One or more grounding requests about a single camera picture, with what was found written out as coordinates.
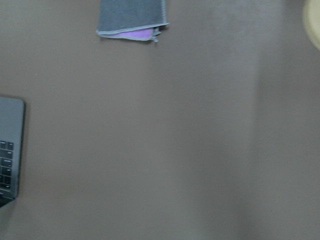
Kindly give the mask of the wooden mug tree stand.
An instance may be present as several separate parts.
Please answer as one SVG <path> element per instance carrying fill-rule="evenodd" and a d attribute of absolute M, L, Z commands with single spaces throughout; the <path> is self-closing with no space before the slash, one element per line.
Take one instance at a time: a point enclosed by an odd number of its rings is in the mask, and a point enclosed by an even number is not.
<path fill-rule="evenodd" d="M 304 2 L 302 21 L 309 40 L 320 50 L 320 0 Z"/>

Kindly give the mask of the grey laptop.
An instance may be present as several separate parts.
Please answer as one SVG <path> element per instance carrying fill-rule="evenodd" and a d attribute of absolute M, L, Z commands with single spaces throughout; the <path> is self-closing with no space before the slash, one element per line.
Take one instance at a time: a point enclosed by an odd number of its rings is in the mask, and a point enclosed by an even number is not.
<path fill-rule="evenodd" d="M 0 98 L 0 206 L 15 200 L 19 191 L 25 103 Z"/>

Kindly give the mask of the folded grey cloth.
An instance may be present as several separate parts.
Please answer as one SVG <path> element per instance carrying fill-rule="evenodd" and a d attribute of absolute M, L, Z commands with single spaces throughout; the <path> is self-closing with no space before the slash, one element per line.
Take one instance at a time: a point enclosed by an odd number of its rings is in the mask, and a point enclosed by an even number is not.
<path fill-rule="evenodd" d="M 96 33 L 99 37 L 157 42 L 168 25 L 164 0 L 102 0 Z"/>

